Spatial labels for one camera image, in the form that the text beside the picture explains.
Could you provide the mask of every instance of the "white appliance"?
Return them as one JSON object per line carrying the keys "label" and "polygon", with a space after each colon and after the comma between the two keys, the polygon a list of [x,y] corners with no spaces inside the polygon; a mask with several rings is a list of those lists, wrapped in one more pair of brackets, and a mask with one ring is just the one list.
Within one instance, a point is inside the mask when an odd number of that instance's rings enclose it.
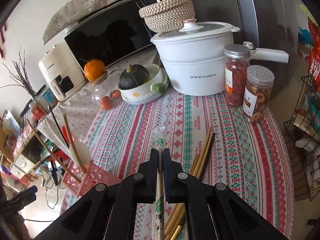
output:
{"label": "white appliance", "polygon": [[[239,31],[228,23],[196,23],[195,19],[188,19],[182,29],[158,33],[151,42],[175,90],[190,96],[206,96],[225,90],[224,46],[233,44],[233,32]],[[288,63],[289,55],[284,51],[256,49],[249,42],[244,45],[251,49],[255,59]]]}
{"label": "white appliance", "polygon": [[85,85],[83,72],[65,42],[46,52],[39,68],[59,101],[71,97]]}

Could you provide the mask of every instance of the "white wall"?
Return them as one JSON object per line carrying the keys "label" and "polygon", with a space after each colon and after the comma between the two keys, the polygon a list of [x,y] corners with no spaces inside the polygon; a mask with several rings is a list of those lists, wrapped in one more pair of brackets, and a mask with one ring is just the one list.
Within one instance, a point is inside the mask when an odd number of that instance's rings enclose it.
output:
{"label": "white wall", "polygon": [[[5,43],[1,48],[5,54],[3,61],[11,70],[12,61],[18,61],[18,51],[25,50],[26,69],[31,85],[38,91],[45,80],[39,70],[38,62],[44,53],[53,45],[64,40],[62,31],[46,45],[43,45],[42,36],[51,17],[65,3],[70,0],[21,0],[7,20],[8,30],[4,32]],[[9,78],[6,68],[0,66],[0,86],[14,84]],[[0,115],[5,109],[12,111],[18,118],[30,96],[21,87],[11,86],[0,89]]]}

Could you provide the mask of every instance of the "snack bag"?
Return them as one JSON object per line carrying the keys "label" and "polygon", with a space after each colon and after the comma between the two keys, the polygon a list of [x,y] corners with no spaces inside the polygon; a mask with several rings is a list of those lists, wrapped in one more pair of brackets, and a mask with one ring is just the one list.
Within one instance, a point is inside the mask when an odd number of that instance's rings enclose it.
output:
{"label": "snack bag", "polygon": [[314,44],[310,53],[309,73],[313,76],[318,85],[317,91],[320,91],[320,29],[310,19],[308,25]]}

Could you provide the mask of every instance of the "cable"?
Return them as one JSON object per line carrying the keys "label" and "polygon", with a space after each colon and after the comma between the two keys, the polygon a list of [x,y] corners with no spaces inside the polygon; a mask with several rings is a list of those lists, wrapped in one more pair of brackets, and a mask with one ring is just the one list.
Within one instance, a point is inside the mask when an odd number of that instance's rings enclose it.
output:
{"label": "cable", "polygon": [[[45,167],[44,167],[44,171],[46,172],[48,179],[45,179],[45,178],[44,178],[42,169],[40,169],[40,170],[41,170],[41,174],[42,174],[42,177],[43,177],[43,180],[44,180],[45,200],[46,200],[46,202],[47,202],[47,206],[48,206],[48,208],[54,209],[54,208],[56,207],[56,205],[58,204],[58,201],[59,201],[59,188],[60,188],[60,187],[57,186],[57,201],[56,201],[56,203],[54,204],[53,207],[49,206],[49,202],[48,202],[48,198],[47,198],[47,192],[48,192],[49,189],[51,189],[51,188],[54,186],[54,181],[52,180],[52,175],[51,175],[51,176],[49,175],[49,173],[48,173],[48,171],[47,171],[47,169],[46,169]],[[48,183],[49,183],[50,181],[52,182],[52,185],[51,185],[50,187],[48,187]]]}
{"label": "cable", "polygon": [[32,219],[24,219],[26,221],[32,221],[32,222],[54,222],[55,220],[50,220],[50,221],[40,221],[40,220],[32,220]]}

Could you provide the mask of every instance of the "green bowl handle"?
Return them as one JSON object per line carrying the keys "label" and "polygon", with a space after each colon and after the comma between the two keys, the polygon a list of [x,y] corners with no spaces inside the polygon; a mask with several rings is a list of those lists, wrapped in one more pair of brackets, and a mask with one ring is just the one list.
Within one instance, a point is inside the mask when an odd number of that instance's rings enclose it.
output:
{"label": "green bowl handle", "polygon": [[163,95],[167,92],[167,86],[164,83],[157,83],[151,86],[151,90]]}

